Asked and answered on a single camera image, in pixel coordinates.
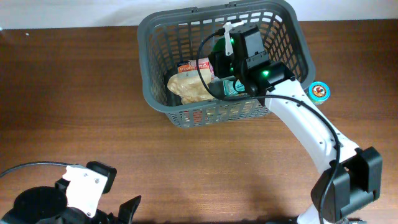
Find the basket rim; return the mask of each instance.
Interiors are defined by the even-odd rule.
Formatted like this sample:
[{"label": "basket rim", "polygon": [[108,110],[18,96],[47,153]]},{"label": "basket rim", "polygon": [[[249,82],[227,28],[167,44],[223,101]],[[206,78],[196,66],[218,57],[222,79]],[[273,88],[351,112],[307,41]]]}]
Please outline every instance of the basket rim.
[{"label": "basket rim", "polygon": [[315,65],[313,63],[313,60],[310,55],[310,50],[308,48],[307,42],[305,40],[304,34],[302,32],[302,29],[299,25],[299,22],[297,20],[297,15],[293,9],[293,7],[287,3],[286,1],[280,1],[280,0],[262,0],[262,1],[253,1],[253,0],[248,0],[248,1],[235,1],[235,2],[230,2],[229,4],[225,5],[219,5],[219,6],[211,6],[211,7],[204,7],[200,8],[203,11],[199,10],[197,7],[188,7],[185,9],[177,9],[177,10],[171,10],[171,11],[160,11],[160,12],[155,12],[153,14],[150,14],[149,16],[145,17],[139,24],[138,26],[138,31],[137,31],[137,39],[139,43],[139,61],[140,61],[140,68],[141,68],[141,78],[142,78],[142,92],[144,94],[144,99],[148,103],[149,106],[151,106],[153,109],[162,112],[162,113],[178,113],[180,111],[187,111],[187,110],[200,110],[203,108],[209,108],[209,107],[214,107],[217,105],[229,105],[237,102],[228,102],[228,101],[221,101],[221,100],[211,100],[211,101],[201,101],[201,102],[196,102],[196,103],[190,103],[187,105],[180,105],[180,106],[167,106],[163,105],[162,103],[159,103],[152,93],[150,92],[150,78],[148,75],[143,75],[143,74],[148,74],[149,73],[149,64],[147,63],[147,44],[148,41],[146,39],[146,34],[147,34],[147,27],[154,22],[157,19],[160,19],[161,17],[165,16],[181,16],[181,15],[190,15],[191,13],[201,13],[201,12],[210,12],[214,10],[219,10],[219,9],[225,9],[226,7],[244,7],[244,6],[255,6],[255,5],[261,5],[264,3],[271,3],[271,4],[276,4],[282,8],[284,8],[289,15],[289,19],[291,20],[293,24],[293,29],[295,31],[295,34],[297,36],[297,42],[298,42],[298,47],[302,51],[305,61],[307,63],[307,77],[306,79],[301,83],[301,86],[304,90],[306,90],[311,83],[315,79]]}]

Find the beige food package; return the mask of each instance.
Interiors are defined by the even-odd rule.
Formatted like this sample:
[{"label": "beige food package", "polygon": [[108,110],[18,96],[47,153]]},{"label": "beige food package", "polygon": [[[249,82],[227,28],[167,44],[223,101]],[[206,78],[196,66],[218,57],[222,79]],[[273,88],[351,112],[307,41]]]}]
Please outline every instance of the beige food package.
[{"label": "beige food package", "polygon": [[[181,103],[188,104],[203,100],[214,99],[203,86],[198,71],[196,70],[195,61],[189,61],[185,65],[178,68],[178,74],[173,75],[167,83],[167,88],[181,96]],[[207,58],[199,60],[200,73],[206,84],[211,82],[213,77],[212,68]]]}]

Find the plastic basket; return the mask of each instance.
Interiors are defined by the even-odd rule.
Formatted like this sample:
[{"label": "plastic basket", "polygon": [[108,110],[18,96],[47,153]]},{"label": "plastic basket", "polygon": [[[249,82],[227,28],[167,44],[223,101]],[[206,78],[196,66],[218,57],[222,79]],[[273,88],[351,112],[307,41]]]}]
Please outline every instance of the plastic basket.
[{"label": "plastic basket", "polygon": [[[284,62],[304,89],[314,80],[315,66],[297,16],[285,1],[236,1],[200,9],[157,12],[147,16],[138,28],[142,89],[146,102],[165,113],[174,125],[191,128],[269,113],[257,100],[213,100],[167,106],[164,85],[167,71],[181,61],[195,59],[204,38],[222,28],[225,22],[237,18],[259,26],[271,60]],[[219,38],[206,43],[202,57],[211,52]]]}]

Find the wooden table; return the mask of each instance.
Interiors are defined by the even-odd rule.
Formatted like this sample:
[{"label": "wooden table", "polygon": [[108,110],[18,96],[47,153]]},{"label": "wooden table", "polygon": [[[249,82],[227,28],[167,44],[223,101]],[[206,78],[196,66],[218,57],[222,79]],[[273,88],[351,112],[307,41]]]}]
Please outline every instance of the wooden table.
[{"label": "wooden table", "polygon": [[[398,21],[302,22],[320,106],[349,138],[383,156],[382,195],[356,212],[398,220]],[[135,220],[211,222],[294,216],[318,174],[274,115],[180,129],[142,96],[137,27],[3,30],[0,170],[30,161],[118,169],[99,208],[117,213],[136,195]],[[32,167],[0,180],[0,216],[23,190],[53,185],[65,169]]]}]

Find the white wall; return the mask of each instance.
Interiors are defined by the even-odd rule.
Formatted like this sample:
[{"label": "white wall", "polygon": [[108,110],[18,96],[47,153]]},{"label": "white wall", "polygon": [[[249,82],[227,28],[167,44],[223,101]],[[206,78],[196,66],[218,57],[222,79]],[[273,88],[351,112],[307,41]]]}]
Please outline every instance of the white wall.
[{"label": "white wall", "polygon": [[[3,29],[131,26],[156,11],[229,0],[0,0]],[[287,0],[300,21],[398,18],[398,0]]]}]

